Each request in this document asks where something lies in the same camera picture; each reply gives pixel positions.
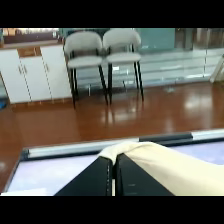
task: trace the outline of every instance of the cream fabric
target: cream fabric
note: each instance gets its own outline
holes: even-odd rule
[[[109,63],[133,63],[140,59],[140,54],[131,52],[114,53],[106,58]]]
[[[64,51],[69,55],[72,51],[101,50],[102,48],[102,41],[97,33],[82,31],[71,34],[66,38]]]
[[[136,47],[141,44],[140,35],[130,28],[114,28],[107,31],[103,36],[103,46],[105,49],[115,46],[127,46],[130,44]]]
[[[102,58],[98,56],[83,56],[68,61],[68,68],[84,68],[98,66],[102,63]]]
[[[116,156],[121,153],[174,195],[224,195],[223,165],[204,162],[152,142],[124,142],[105,148],[99,156],[115,164]]]

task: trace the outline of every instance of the beige cloth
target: beige cloth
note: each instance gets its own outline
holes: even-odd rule
[[[152,142],[124,142],[99,156],[116,162],[125,153],[177,196],[224,195],[224,166],[211,164]]]

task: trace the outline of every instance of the chair seat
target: chair seat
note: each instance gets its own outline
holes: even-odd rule
[[[69,68],[85,68],[98,66],[102,63],[102,58],[98,56],[83,56],[68,61]]]
[[[109,63],[131,63],[139,61],[141,55],[132,52],[114,53],[107,56],[106,59]]]

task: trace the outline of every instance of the white cabinet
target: white cabinet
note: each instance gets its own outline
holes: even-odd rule
[[[17,50],[0,51],[0,72],[11,103],[31,101]]]
[[[71,97],[63,46],[41,47],[41,54],[52,98]]]
[[[42,57],[20,58],[32,101],[51,99]]]

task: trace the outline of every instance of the chair backrest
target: chair backrest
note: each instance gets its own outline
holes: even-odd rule
[[[66,38],[64,51],[69,55],[72,51],[101,50],[102,48],[102,41],[97,33],[80,31]]]
[[[103,36],[103,46],[105,49],[110,47],[123,47],[134,45],[135,47],[141,44],[140,35],[130,28],[114,28],[107,31]]]

